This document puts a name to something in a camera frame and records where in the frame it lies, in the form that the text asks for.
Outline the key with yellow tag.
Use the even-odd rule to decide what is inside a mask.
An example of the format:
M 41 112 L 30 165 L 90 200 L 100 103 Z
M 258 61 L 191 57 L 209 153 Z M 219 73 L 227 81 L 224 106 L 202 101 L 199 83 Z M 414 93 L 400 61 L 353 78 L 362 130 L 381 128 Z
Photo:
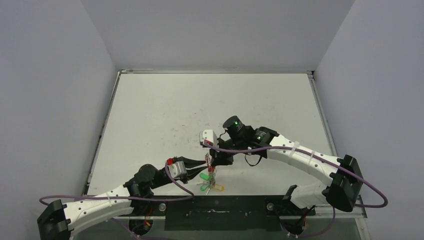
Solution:
M 215 184 L 215 185 L 213 186 L 213 188 L 214 188 L 215 190 L 220 191 L 220 192 L 222 192 L 222 191 L 224 191 L 224 190 L 225 190 L 225 187 L 224 187 L 223 185 L 221 185 L 221 184 Z

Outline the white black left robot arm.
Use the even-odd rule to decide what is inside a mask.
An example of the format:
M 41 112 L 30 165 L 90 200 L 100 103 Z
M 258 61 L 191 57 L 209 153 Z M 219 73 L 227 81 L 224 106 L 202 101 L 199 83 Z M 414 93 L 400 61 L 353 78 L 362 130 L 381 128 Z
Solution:
M 124 184 L 98 195 L 50 195 L 39 199 L 46 206 L 37 218 L 42 240 L 69 240 L 79 232 L 106 220 L 125 215 L 144 215 L 153 202 L 185 201 L 187 196 L 156 198 L 153 189 L 175 184 L 187 184 L 203 170 L 205 160 L 173 157 L 165 161 L 163 168 L 144 164 Z

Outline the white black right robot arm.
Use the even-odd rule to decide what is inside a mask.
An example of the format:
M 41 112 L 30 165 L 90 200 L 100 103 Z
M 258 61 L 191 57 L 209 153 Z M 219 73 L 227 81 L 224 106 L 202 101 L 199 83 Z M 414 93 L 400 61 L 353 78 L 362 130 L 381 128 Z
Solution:
M 211 165 L 232 165 L 236 154 L 258 155 L 301 170 L 318 180 L 317 183 L 289 187 L 283 196 L 282 207 L 290 215 L 316 205 L 330 205 L 343 212 L 352 212 L 363 183 L 357 160 L 326 155 L 302 146 L 275 130 L 245 125 L 236 116 L 228 118 L 222 127 L 228 140 L 217 137 L 212 129 L 199 134 L 199 143 L 209 148 Z

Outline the key with green tag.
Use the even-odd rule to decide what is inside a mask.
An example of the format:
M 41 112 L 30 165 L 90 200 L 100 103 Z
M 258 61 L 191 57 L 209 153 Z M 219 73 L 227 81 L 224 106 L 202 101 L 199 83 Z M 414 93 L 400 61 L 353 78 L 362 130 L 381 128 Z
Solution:
M 200 179 L 202 179 L 203 181 L 209 181 L 210 180 L 210 176 L 208 174 L 205 173 L 200 173 L 199 174 Z
M 209 188 L 210 188 L 210 184 L 202 184 L 202 185 L 200 186 L 200 190 L 201 190 L 202 192 L 207 191 Z

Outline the metal keyring with red grip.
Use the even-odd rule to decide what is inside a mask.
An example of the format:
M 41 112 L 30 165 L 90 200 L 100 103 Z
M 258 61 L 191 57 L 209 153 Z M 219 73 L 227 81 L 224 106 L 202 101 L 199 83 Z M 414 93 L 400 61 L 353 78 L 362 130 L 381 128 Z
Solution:
M 211 166 L 211 156 L 209 153 L 207 153 L 204 157 L 206 161 L 207 166 L 207 173 L 209 175 L 209 181 L 203 181 L 203 184 L 210 184 L 210 188 L 206 190 L 209 192 L 211 189 L 214 188 L 214 185 L 216 184 L 215 176 L 216 176 L 216 168 L 214 166 Z

